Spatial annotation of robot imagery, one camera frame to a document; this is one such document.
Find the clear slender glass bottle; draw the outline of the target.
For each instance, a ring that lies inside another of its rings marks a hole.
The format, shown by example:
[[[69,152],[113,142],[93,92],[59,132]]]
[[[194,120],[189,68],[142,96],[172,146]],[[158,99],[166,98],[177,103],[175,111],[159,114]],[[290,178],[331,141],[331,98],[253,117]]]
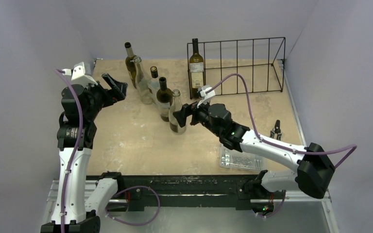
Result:
[[[178,89],[174,89],[172,92],[172,104],[170,105],[169,109],[169,122],[170,122],[170,129],[175,134],[183,134],[187,127],[180,127],[177,119],[173,115],[174,112],[180,111],[182,109],[182,102],[180,98],[180,91]]]

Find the dark green bottle white label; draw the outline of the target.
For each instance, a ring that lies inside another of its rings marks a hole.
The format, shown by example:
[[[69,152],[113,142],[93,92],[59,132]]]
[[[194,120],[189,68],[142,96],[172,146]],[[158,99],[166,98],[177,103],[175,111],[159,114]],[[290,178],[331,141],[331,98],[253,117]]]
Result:
[[[160,117],[165,122],[169,122],[169,110],[172,104],[172,98],[172,90],[167,87],[167,79],[165,77],[160,77],[156,99]]]

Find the clear bottle black cap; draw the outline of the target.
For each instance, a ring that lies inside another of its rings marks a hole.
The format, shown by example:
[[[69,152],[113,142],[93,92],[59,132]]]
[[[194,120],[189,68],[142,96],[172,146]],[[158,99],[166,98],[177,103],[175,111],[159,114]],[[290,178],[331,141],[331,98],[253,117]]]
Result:
[[[159,75],[158,75],[158,69],[156,66],[150,67],[151,72],[151,79],[148,82],[148,88],[149,92],[151,94],[152,100],[154,104],[157,104],[157,98],[156,94],[159,89]]]

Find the dark green wine bottle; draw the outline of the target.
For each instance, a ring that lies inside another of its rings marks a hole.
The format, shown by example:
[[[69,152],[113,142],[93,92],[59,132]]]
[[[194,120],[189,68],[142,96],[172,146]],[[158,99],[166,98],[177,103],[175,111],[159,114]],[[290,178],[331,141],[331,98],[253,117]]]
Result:
[[[199,89],[204,86],[204,58],[199,53],[197,38],[192,39],[192,55],[189,58],[189,77],[191,98],[200,98]]]

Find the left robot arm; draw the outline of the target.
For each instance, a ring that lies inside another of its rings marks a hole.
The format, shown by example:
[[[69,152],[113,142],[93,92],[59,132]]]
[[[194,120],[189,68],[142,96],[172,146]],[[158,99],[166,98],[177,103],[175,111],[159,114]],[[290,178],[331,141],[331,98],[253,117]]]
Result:
[[[98,233],[109,200],[125,194],[121,173],[105,172],[96,181],[94,191],[85,197],[86,172],[97,130],[95,118],[101,109],[124,100],[128,87],[107,73],[102,78],[109,89],[99,81],[83,86],[63,79],[66,83],[61,92],[64,111],[59,117],[57,132],[58,194],[50,221],[41,226],[42,233]]]

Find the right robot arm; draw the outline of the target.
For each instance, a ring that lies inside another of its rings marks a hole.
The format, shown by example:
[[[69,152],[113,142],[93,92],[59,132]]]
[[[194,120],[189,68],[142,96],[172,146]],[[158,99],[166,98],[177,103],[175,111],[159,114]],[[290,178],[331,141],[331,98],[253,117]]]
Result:
[[[335,166],[321,145],[310,143],[304,147],[272,138],[262,141],[254,130],[233,121],[224,104],[184,104],[173,116],[180,126],[185,126],[187,117],[191,116],[191,125],[202,124],[229,150],[262,156],[287,167],[282,175],[267,171],[253,184],[258,197],[295,188],[312,198],[322,199],[334,175]]]

